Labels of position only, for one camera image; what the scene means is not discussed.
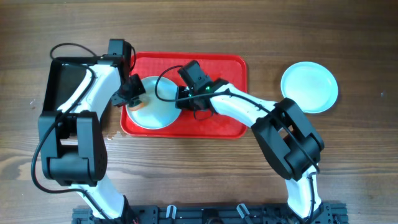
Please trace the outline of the orange green scrub sponge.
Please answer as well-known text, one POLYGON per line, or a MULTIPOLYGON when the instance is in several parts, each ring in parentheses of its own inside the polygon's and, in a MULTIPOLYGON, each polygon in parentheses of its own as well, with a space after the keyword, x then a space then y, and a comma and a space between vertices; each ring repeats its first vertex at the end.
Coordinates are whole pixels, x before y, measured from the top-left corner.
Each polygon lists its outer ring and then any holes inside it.
POLYGON ((137 111, 144 108, 149 103, 149 99, 146 96, 138 96, 129 101, 127 109, 129 111, 137 111))

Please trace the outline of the light blue plate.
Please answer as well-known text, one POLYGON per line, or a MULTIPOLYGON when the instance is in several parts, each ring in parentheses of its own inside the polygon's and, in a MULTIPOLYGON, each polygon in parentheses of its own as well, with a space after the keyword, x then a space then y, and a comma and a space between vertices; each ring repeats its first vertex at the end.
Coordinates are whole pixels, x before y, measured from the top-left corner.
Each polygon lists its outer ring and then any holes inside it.
POLYGON ((158 77, 146 77, 142 83, 146 93, 139 99, 144 106, 136 111, 132 111, 126 106, 126 112, 130 120, 144 129, 162 129, 171 125, 182 112, 176 108, 174 102, 159 100, 155 95, 155 83, 158 77))
POLYGON ((338 84, 333 74, 315 62, 298 62, 283 73, 280 81, 283 97, 294 100, 305 113, 330 109, 338 99, 338 84))

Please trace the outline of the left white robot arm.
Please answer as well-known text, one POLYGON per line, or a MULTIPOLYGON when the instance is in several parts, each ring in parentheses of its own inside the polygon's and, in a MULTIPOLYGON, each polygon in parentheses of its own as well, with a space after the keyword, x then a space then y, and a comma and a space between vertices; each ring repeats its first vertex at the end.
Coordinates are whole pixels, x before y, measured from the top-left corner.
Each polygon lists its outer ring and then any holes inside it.
POLYGON ((137 223, 127 198, 108 176, 101 118, 109 105, 139 110, 145 88, 133 73, 134 47, 111 39, 104 55, 53 57, 32 162, 41 162, 59 194, 78 193, 88 204, 84 221, 137 223))

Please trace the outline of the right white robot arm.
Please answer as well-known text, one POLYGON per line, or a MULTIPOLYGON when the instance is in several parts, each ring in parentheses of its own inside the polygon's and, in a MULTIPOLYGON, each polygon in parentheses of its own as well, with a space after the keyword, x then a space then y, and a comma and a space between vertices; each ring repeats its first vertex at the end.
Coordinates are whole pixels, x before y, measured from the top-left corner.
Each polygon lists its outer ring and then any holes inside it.
POLYGON ((252 129, 266 161, 286 181, 288 206, 310 223, 322 201, 315 183, 324 143, 298 104, 290 98, 266 101, 238 90, 224 79, 212 80, 196 60, 178 68, 186 84, 176 94, 176 106, 210 110, 252 129))

